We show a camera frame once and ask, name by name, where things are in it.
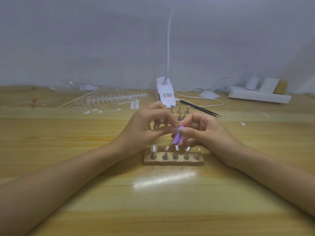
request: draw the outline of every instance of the purple and pink object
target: purple and pink object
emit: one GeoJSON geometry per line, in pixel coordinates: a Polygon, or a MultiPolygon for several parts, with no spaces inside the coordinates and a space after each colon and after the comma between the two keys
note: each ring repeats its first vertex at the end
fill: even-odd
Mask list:
{"type": "Polygon", "coordinates": [[[182,145],[183,143],[184,143],[184,140],[185,140],[185,138],[183,137],[183,136],[181,136],[180,134],[179,134],[179,129],[181,129],[183,126],[179,126],[178,127],[178,129],[177,129],[177,133],[175,133],[175,136],[174,136],[174,138],[173,138],[173,140],[172,140],[172,143],[174,144],[174,145],[182,145]]]}

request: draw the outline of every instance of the person's left hand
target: person's left hand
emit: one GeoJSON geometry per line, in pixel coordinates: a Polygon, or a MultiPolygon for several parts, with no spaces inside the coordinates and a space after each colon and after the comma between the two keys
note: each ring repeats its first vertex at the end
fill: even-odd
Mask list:
{"type": "Polygon", "coordinates": [[[123,131],[112,141],[124,156],[130,156],[153,142],[155,139],[177,131],[177,121],[160,101],[146,109],[135,112],[123,131]]]}

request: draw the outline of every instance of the forearm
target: forearm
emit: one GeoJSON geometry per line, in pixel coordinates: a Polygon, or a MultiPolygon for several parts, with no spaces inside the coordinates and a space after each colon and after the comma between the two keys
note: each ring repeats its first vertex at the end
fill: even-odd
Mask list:
{"type": "Polygon", "coordinates": [[[0,186],[0,234],[24,235],[119,160],[109,143],[0,186]]]}
{"type": "Polygon", "coordinates": [[[239,170],[315,216],[315,176],[254,150],[240,161],[239,170]]]}

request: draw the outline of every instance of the white cable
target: white cable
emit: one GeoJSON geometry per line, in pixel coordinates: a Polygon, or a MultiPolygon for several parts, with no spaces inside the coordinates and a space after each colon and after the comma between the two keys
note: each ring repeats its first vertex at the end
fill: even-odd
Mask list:
{"type": "Polygon", "coordinates": [[[171,9],[171,13],[169,15],[167,34],[166,34],[166,70],[165,70],[165,77],[164,77],[164,81],[166,82],[167,82],[168,67],[169,67],[169,31],[171,29],[171,21],[172,21],[173,12],[174,12],[174,7],[171,9]]]}
{"type": "MultiPolygon", "coordinates": [[[[201,99],[205,99],[205,98],[203,98],[203,97],[194,97],[194,96],[185,96],[185,95],[180,95],[180,94],[178,94],[178,93],[176,93],[176,92],[190,92],[190,91],[192,91],[192,90],[194,90],[194,89],[196,89],[196,88],[200,88],[200,89],[203,89],[203,90],[206,90],[206,89],[210,89],[212,86],[214,86],[214,84],[219,80],[219,79],[222,79],[222,78],[227,78],[227,77],[230,77],[230,76],[232,76],[232,75],[234,75],[235,74],[235,72],[241,67],[241,66],[243,66],[244,64],[248,64],[248,62],[244,62],[244,63],[242,63],[242,64],[240,64],[235,70],[234,70],[234,72],[232,73],[232,74],[230,74],[230,75],[227,75],[227,76],[222,76],[222,77],[219,77],[219,78],[217,78],[216,79],[216,81],[214,81],[214,83],[210,86],[210,87],[207,87],[207,88],[203,88],[203,87],[194,87],[193,89],[191,89],[191,90],[187,90],[187,91],[182,91],[182,90],[176,90],[176,91],[174,91],[174,94],[176,94],[176,95],[178,95],[178,96],[181,96],[181,97],[186,97],[186,98],[201,98],[201,99]]],[[[215,99],[215,98],[211,98],[211,99],[209,99],[209,100],[215,100],[215,101],[218,101],[218,102],[220,102],[220,103],[222,103],[222,104],[220,104],[220,105],[207,105],[207,106],[198,106],[198,105],[196,105],[196,106],[198,106],[198,107],[201,107],[201,108],[207,108],[207,107],[219,107],[219,106],[223,106],[224,105],[224,103],[222,102],[222,101],[220,101],[220,100],[218,100],[218,99],[215,99]]]]}

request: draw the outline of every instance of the gray wall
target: gray wall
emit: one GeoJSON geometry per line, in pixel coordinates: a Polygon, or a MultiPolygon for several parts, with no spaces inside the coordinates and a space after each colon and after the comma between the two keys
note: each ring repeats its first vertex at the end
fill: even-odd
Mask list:
{"type": "MultiPolygon", "coordinates": [[[[175,90],[209,86],[244,61],[256,63],[261,79],[286,78],[291,66],[303,69],[315,58],[302,51],[314,41],[315,0],[0,0],[0,85],[74,81],[153,89],[165,72],[173,3],[175,90]]],[[[252,73],[252,65],[242,68],[215,88],[252,73]]],[[[290,91],[313,76],[311,68],[290,76],[290,91]]]]}

